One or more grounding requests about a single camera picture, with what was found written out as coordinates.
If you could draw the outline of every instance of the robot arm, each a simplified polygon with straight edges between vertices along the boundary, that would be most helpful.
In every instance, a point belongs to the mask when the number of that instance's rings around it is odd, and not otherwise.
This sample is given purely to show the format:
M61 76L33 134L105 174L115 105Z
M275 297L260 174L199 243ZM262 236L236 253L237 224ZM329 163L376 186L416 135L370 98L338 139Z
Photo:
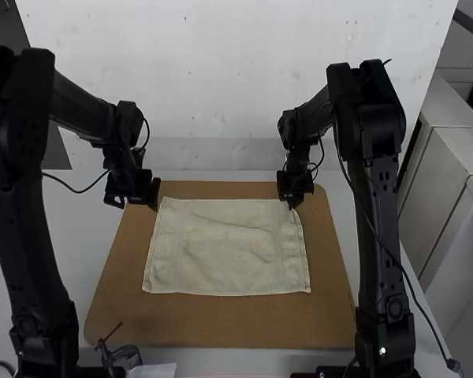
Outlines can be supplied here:
M328 84L309 102L285 111L278 121L288 151L285 172L277 172L279 197L296 207L304 193L313 192L307 170L310 146L333 126L356 204L361 269L356 309L356 358L361 372L357 376L411 376L415 330L399 268L396 203L404 111L379 60L364 61L358 69L347 63L330 65L326 73Z
M143 123L135 103L115 106L91 96L56 72L50 51L15 57L0 46L0 265L19 376L106 376L103 368L76 366L79 325L43 207L40 164L50 119L102 149L110 170L105 203L124 207L127 197L154 208L159 179L141 168L145 150L131 148Z

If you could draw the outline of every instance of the cable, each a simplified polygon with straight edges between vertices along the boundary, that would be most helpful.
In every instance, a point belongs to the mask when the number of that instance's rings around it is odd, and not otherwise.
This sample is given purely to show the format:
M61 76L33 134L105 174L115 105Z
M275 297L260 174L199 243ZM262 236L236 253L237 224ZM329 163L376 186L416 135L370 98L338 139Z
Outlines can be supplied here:
M307 167L309 167L310 165L315 166L315 163L308 163ZM315 179L317 178L317 175L318 175L318 169L315 169L315 176L312 179L312 181L315 181Z
M359 207L361 208L361 211L363 213L364 219L366 220L368 226L370 227L371 232L373 233L374 237L377 239L377 241L380 243L380 245L384 248L385 252L393 259L394 263L398 266L399 270L403 274L404 278L407 281L408 289L410 290L410 294L412 295L413 302L419 309L420 313L424 316L424 319L426 319L427 324L429 325L430 330L433 332L434 339L436 340L436 344L438 345L441 356L443 357L443 360L445 361L447 368L449 370L452 370L453 372L457 372L461 378L464 378L464 373L463 370L460 366L460 363L453 358L447 358L447 355L445 353L445 349L443 348L443 345L441 344L440 338L438 337L438 334L436 332L436 329L433 326L433 323L431 322L430 318L427 316L426 311L424 311L424 308L419 304L419 300L415 296L415 290L413 289L412 282L410 281L410 278L408 277L407 272L404 270L403 265L401 264L400 261L398 261L393 253L391 252L391 249L385 244L385 242L382 240L382 238L378 235L378 233L375 231L373 224L370 221L370 218L368 217L366 210L363 207L363 202L361 201L361 198L359 197L359 194L357 193L356 189L352 186L351 180L348 178L347 172L345 171L345 167L341 161L341 156L340 156L340 151L338 149L338 144L335 143L335 147L337 148L337 156L338 156L338 162L340 163L340 168L341 171L344 175L345 181L347 181L348 186L350 187L352 193L354 194L354 198L357 200L359 203Z
M75 193L76 195L82 195L83 193L86 193L87 191L89 191L91 188L93 188L103 177L105 177L105 175L107 173L110 172L110 169L107 169L104 173L102 173L100 176L98 176L98 178L93 181L88 187L84 188L84 189L81 189L80 191L74 189L73 187L71 187L70 185L68 185L65 181L63 181L62 179L58 179L56 176L53 176L53 175L50 175L49 173L45 173L45 172L42 172L42 176L45 176L49 179L52 179L58 183L60 183L61 185L63 185L64 187L66 187L69 191L71 191L72 193Z
M10 374L12 378L14 378L15 371L9 362L0 361L0 368L4 368L5 370L7 370L7 373Z
M347 372L349 371L349 369L354 366L357 362L357 357L354 356L354 358L348 363L347 367L345 368L345 371L344 371L344 375L341 376L341 378L345 378L345 376L347 375Z
M145 122L145 126L147 128L147 138L145 139L145 142L143 143L141 148L139 148L139 151L145 148L145 146L149 143L149 137L151 136L151 128L149 127L149 122L147 122L145 118L143 119L143 122Z

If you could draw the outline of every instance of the white table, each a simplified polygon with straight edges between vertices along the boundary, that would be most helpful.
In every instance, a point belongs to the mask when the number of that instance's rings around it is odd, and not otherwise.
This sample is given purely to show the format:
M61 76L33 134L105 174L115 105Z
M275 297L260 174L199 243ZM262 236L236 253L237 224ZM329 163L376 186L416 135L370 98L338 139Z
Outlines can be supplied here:
M73 185L85 187L97 171L53 171L53 174ZM273 181L272 171L164 171L156 172L163 180L236 180ZM359 256L356 237L356 217L352 194L340 171L321 171L316 180L326 189L341 253L347 270L352 295L357 303L359 287ZM84 340L84 319L91 305L96 285L119 225L122 210L102 202L104 182L84 195L74 195L52 180L44 180L44 202L50 233L61 272L70 297L76 303L80 322L80 363L99 363ZM409 272L419 301L430 315L419 283L402 251L402 263ZM425 320L415 308L417 349L415 367L424 377L456 376L446 367ZM0 359L16 363L8 331L10 305L0 271ZM353 352L326 350L238 350L201 348L141 348L145 363L176 362L176 376L262 375L289 376L291 372L313 372L317 365L345 365ZM6 377L0 369L0 378Z

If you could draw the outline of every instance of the cork mat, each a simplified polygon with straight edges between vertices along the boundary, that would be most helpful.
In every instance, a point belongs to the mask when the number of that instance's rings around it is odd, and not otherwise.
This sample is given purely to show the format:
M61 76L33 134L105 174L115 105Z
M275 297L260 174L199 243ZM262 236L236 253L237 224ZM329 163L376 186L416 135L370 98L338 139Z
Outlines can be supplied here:
M277 198L273 182L164 181L160 197ZM96 344L139 347L352 349L354 305L326 193L319 185L296 211L304 228L311 293L211 297L150 294L142 279L156 213L127 205L84 325Z

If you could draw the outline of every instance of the towel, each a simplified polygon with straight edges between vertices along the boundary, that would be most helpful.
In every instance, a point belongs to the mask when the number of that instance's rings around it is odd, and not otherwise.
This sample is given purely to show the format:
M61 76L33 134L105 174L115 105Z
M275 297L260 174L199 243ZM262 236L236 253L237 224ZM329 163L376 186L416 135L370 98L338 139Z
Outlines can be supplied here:
M278 200L164 197L143 274L151 293L309 293L300 218Z

